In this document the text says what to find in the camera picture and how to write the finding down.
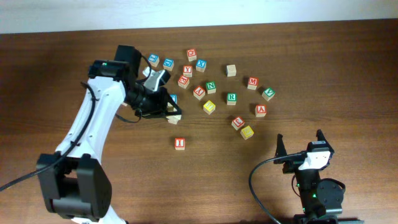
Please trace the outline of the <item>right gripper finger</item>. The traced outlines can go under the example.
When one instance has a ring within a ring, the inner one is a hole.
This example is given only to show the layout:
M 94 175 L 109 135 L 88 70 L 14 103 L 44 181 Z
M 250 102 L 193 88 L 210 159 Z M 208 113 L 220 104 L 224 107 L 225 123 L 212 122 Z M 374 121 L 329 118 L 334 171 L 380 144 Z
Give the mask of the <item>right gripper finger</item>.
M 316 141 L 316 145 L 326 145 L 329 146 L 328 141 L 326 140 L 323 132 L 321 131 L 321 129 L 317 130 L 316 133 L 316 137 L 317 137 L 317 141 Z
M 287 155 L 287 151 L 285 149 L 285 145 L 283 142 L 283 135 L 278 134 L 277 135 L 277 147 L 275 150 L 275 157 L 284 157 Z

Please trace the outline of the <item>red I block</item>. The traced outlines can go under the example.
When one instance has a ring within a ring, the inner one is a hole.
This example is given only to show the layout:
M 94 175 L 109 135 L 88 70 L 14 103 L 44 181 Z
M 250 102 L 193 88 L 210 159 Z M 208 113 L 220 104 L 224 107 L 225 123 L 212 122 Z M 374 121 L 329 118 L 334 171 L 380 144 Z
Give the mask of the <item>red I block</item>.
M 185 138 L 175 138 L 175 150 L 185 150 Z

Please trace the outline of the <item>yellow C block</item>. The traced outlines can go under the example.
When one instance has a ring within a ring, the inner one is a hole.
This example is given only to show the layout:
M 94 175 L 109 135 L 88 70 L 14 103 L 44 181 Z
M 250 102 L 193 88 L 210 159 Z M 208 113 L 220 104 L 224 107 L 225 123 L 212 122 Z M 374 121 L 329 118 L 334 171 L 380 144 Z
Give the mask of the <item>yellow C block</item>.
M 167 103 L 167 111 L 174 112 L 174 111 L 176 111 L 176 109 L 174 108 L 174 106 L 172 104 Z

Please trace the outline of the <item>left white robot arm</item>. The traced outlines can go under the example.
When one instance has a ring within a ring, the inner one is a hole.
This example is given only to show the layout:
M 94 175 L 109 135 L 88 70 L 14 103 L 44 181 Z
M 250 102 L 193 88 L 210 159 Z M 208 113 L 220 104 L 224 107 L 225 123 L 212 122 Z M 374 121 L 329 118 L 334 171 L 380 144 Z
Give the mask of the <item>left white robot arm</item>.
M 119 107 L 126 103 L 139 118 L 182 112 L 164 85 L 166 70 L 139 62 L 97 60 L 83 84 L 86 94 L 65 139 L 53 154 L 41 154 L 36 168 L 46 209 L 76 223 L 124 223 L 111 206 L 112 186 L 102 166 L 103 147 Z

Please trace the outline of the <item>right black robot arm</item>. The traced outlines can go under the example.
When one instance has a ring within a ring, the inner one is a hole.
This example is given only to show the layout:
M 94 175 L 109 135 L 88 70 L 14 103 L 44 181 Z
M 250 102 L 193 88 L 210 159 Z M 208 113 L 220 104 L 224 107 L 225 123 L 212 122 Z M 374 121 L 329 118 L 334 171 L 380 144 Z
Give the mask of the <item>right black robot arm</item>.
M 301 215 L 294 216 L 294 223 L 338 223 L 337 216 L 343 212 L 345 184 L 320 178 L 320 171 L 330 165 L 335 151 L 321 130 L 317 130 L 316 137 L 316 141 L 308 143 L 306 150 L 288 154 L 283 135 L 277 135 L 274 164 L 283 164 L 282 172 L 294 175 L 303 208 Z

